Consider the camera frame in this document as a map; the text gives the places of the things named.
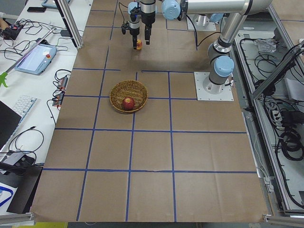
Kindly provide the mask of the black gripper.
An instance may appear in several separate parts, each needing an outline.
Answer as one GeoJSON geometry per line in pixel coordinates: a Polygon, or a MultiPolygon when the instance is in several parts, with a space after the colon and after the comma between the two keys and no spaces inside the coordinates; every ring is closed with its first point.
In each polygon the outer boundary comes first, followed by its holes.
{"type": "MultiPolygon", "coordinates": [[[[137,49],[137,36],[140,34],[140,21],[129,21],[129,32],[132,35],[133,49],[137,49]]],[[[150,45],[152,33],[152,24],[146,24],[144,29],[144,38],[146,45],[150,45]]]]}
{"type": "Polygon", "coordinates": [[[155,22],[156,0],[141,0],[141,18],[145,25],[151,25],[155,22]]]}

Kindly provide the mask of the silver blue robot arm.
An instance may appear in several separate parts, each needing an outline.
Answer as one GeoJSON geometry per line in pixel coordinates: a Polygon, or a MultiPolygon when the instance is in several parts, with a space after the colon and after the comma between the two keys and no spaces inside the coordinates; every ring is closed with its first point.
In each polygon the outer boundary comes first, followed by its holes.
{"type": "Polygon", "coordinates": [[[164,0],[161,10],[169,20],[181,20],[188,14],[229,14],[220,36],[208,49],[211,71],[202,83],[206,92],[217,95],[233,72],[235,64],[228,54],[241,25],[248,15],[257,14],[270,4],[269,0],[164,0]]]}

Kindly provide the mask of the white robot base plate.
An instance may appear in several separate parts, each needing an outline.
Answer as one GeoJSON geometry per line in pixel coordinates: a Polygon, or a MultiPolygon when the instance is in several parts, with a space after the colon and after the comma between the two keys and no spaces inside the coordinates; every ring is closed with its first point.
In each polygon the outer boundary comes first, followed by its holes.
{"type": "Polygon", "coordinates": [[[194,81],[198,101],[228,101],[233,102],[231,86],[227,79],[224,84],[216,85],[209,80],[210,72],[194,72],[194,81]]]}

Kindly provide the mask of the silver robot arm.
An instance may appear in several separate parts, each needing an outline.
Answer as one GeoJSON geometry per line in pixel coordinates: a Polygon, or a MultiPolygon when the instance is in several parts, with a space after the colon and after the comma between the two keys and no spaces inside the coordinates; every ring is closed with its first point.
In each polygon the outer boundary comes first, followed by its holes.
{"type": "Polygon", "coordinates": [[[138,39],[138,35],[140,34],[140,16],[136,14],[139,9],[139,3],[136,1],[130,2],[128,4],[128,14],[129,14],[129,32],[132,36],[133,41],[133,49],[141,50],[142,43],[138,39]]]}

